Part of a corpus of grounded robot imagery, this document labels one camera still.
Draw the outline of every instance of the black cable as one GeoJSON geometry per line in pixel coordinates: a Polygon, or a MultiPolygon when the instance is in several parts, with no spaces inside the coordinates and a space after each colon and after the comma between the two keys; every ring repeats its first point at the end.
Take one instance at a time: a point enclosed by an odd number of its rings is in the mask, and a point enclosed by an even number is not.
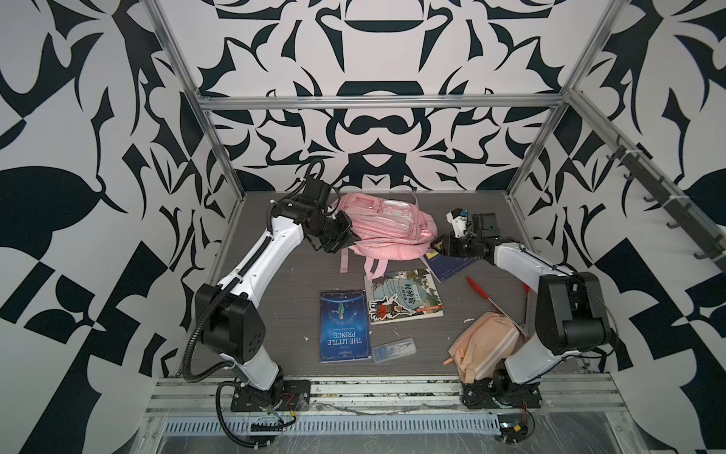
{"type": "Polygon", "coordinates": [[[577,357],[579,357],[579,355],[578,355],[578,354],[570,354],[570,355],[568,355],[568,356],[563,356],[563,357],[561,357],[561,358],[560,358],[560,360],[559,360],[559,361],[557,361],[557,362],[556,362],[556,363],[555,363],[554,365],[552,365],[552,367],[550,367],[549,369],[547,369],[547,370],[546,370],[545,372],[542,372],[542,373],[540,373],[540,374],[539,374],[538,376],[536,376],[536,377],[532,377],[532,378],[530,378],[529,380],[525,381],[524,383],[520,383],[520,385],[526,385],[526,384],[530,384],[531,382],[533,382],[533,381],[535,381],[535,380],[539,380],[540,378],[542,378],[542,377],[543,377],[543,375],[544,375],[544,374],[546,374],[546,373],[549,373],[549,372],[551,372],[551,371],[552,371],[552,369],[556,368],[557,366],[559,366],[560,364],[562,364],[562,363],[563,363],[563,362],[565,362],[566,360],[569,360],[570,358],[577,358],[577,357]]]}
{"type": "Polygon", "coordinates": [[[227,438],[242,447],[251,447],[253,449],[256,447],[267,447],[267,444],[260,445],[259,443],[246,442],[229,430],[229,427],[227,427],[227,424],[224,422],[224,416],[222,415],[221,393],[225,386],[233,386],[235,389],[239,389],[240,384],[236,381],[222,381],[219,385],[217,385],[217,391],[214,393],[214,409],[217,412],[217,421],[219,421],[219,425],[221,426],[224,434],[227,435],[227,438]]]}
{"type": "Polygon", "coordinates": [[[278,202],[280,202],[282,199],[286,199],[286,198],[295,200],[295,196],[298,194],[298,192],[302,191],[304,187],[305,187],[305,179],[302,179],[300,181],[300,184],[295,189],[290,191],[287,195],[282,196],[280,198],[280,200],[278,200],[278,202]]]}
{"type": "MultiPolygon", "coordinates": [[[[216,413],[217,413],[217,421],[219,421],[219,425],[221,426],[224,434],[227,435],[227,437],[230,440],[232,440],[234,443],[237,443],[239,446],[251,447],[251,448],[269,446],[270,442],[267,442],[264,445],[261,445],[258,442],[255,442],[255,443],[247,442],[243,439],[240,439],[237,435],[233,434],[231,430],[229,430],[227,423],[224,422],[224,415],[222,414],[222,404],[221,404],[221,392],[225,386],[233,386],[235,389],[239,389],[242,387],[241,384],[237,381],[222,381],[219,385],[217,385],[217,390],[214,393],[214,409],[216,410],[216,413]]],[[[289,402],[287,404],[287,409],[290,410],[289,402]]],[[[283,430],[285,427],[292,426],[298,420],[298,417],[295,416],[294,412],[290,412],[290,413],[292,413],[293,419],[286,423],[277,424],[276,426],[267,426],[265,424],[253,423],[250,425],[250,430],[251,431],[254,431],[255,429],[264,430],[264,431],[283,430]]]]}
{"type": "MultiPolygon", "coordinates": [[[[239,276],[244,276],[247,274],[247,271],[250,270],[252,265],[257,261],[257,259],[260,258],[262,253],[267,249],[267,246],[272,242],[272,237],[265,237],[264,241],[260,245],[260,247],[255,251],[255,253],[250,257],[249,260],[247,260],[247,263],[245,263],[245,266],[242,267],[242,269],[239,271],[239,276]]],[[[181,376],[184,377],[184,380],[189,383],[197,383],[198,381],[202,381],[205,378],[209,377],[211,374],[215,373],[216,371],[222,369],[222,368],[228,368],[232,367],[234,363],[232,361],[221,361],[210,367],[209,369],[205,370],[199,375],[195,375],[192,373],[192,356],[194,356],[194,350],[197,348],[197,342],[199,342],[199,338],[202,335],[202,330],[204,329],[204,325],[209,321],[209,318],[212,316],[214,311],[217,309],[217,307],[227,299],[227,295],[229,295],[229,292],[232,291],[232,289],[240,283],[241,279],[239,277],[235,277],[232,279],[232,281],[229,282],[218,294],[214,297],[212,302],[207,306],[206,309],[204,309],[204,312],[202,312],[201,316],[199,316],[199,319],[197,320],[197,324],[194,326],[194,330],[192,331],[192,335],[189,336],[189,341],[187,342],[187,346],[184,348],[184,355],[181,357],[181,376]]]]}
{"type": "Polygon", "coordinates": [[[232,361],[220,361],[205,370],[204,372],[200,373],[199,375],[195,375],[192,373],[192,356],[194,356],[194,350],[197,348],[197,342],[199,341],[199,338],[202,334],[202,329],[204,329],[204,325],[209,321],[209,317],[212,316],[220,303],[225,300],[227,295],[229,295],[229,292],[231,292],[234,286],[237,285],[239,282],[240,279],[238,277],[232,279],[232,281],[230,281],[229,284],[227,284],[227,286],[225,286],[217,294],[217,296],[214,297],[209,306],[204,309],[204,312],[202,312],[201,316],[197,319],[197,324],[194,326],[192,335],[189,336],[187,346],[184,348],[184,355],[181,357],[181,376],[184,377],[185,381],[189,383],[197,383],[198,381],[204,380],[205,378],[209,377],[210,375],[222,368],[228,368],[234,365],[232,361]]]}
{"type": "Polygon", "coordinates": [[[314,179],[322,178],[322,174],[325,171],[325,162],[321,158],[315,158],[314,160],[310,161],[310,164],[308,164],[308,168],[305,170],[305,178],[310,178],[310,173],[312,173],[312,169],[315,164],[320,164],[320,170],[318,171],[318,173],[315,174],[314,179]]]}
{"type": "Polygon", "coordinates": [[[527,423],[527,435],[525,435],[524,438],[522,439],[522,441],[524,441],[532,436],[532,434],[534,433],[534,430],[537,428],[537,423],[534,421],[534,415],[529,410],[527,410],[525,407],[522,407],[522,410],[526,411],[527,414],[529,415],[529,419],[532,420],[532,430],[531,431],[529,430],[529,423],[527,423]]]}
{"type": "Polygon", "coordinates": [[[267,231],[270,232],[270,235],[272,235],[272,210],[274,210],[276,203],[270,203],[270,206],[267,208],[267,231]]]}

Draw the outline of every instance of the clear plastic pencil box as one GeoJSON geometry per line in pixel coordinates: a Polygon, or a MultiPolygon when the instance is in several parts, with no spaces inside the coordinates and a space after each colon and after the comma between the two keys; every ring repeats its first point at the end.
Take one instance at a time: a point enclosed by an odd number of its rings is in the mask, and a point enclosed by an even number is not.
{"type": "Polygon", "coordinates": [[[373,347],[373,361],[384,362],[409,356],[416,352],[416,344],[413,338],[405,338],[400,341],[391,342],[373,347]]]}

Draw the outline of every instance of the black and white patterned wall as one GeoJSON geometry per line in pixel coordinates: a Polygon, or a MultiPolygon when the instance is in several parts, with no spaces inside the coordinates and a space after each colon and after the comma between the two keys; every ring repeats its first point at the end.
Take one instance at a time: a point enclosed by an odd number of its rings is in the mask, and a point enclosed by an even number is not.
{"type": "Polygon", "coordinates": [[[234,204],[137,1],[0,4],[4,453],[131,439],[234,204]]]}
{"type": "MultiPolygon", "coordinates": [[[[725,36],[723,1],[633,0],[582,85],[722,226],[725,36]]],[[[651,447],[726,449],[726,276],[609,154],[569,110],[517,194],[526,226],[544,256],[600,277],[620,342],[595,366],[651,447]]]]}
{"type": "MultiPolygon", "coordinates": [[[[559,92],[607,0],[162,0],[210,97],[559,92]]],[[[246,190],[505,189],[544,108],[217,112],[246,190]]]]}

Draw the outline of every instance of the vented metal panel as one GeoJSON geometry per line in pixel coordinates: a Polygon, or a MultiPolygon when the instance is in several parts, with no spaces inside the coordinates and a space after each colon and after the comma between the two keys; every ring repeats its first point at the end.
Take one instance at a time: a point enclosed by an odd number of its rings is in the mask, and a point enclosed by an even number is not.
{"type": "MultiPolygon", "coordinates": [[[[274,423],[268,416],[230,416],[227,426],[237,434],[247,434],[251,423],[274,423]]],[[[254,432],[255,435],[279,432],[254,432]]],[[[497,415],[365,415],[305,416],[284,429],[289,435],[367,435],[367,434],[488,434],[499,435],[497,415]]],[[[169,418],[164,428],[167,437],[222,434],[215,417],[169,418]]]]}

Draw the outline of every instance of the book cover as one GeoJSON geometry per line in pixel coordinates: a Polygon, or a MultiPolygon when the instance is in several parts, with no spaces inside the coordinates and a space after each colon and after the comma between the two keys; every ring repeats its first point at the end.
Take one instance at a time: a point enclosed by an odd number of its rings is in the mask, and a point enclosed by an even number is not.
{"type": "Polygon", "coordinates": [[[373,281],[366,279],[368,322],[401,322],[442,317],[444,305],[427,269],[390,271],[373,281]]]}
{"type": "Polygon", "coordinates": [[[370,358],[365,291],[320,294],[320,362],[370,358]]]}
{"type": "Polygon", "coordinates": [[[476,257],[442,256],[433,249],[429,249],[426,251],[426,254],[421,257],[421,260],[426,264],[437,281],[444,282],[446,279],[468,267],[478,259],[476,257]]]}

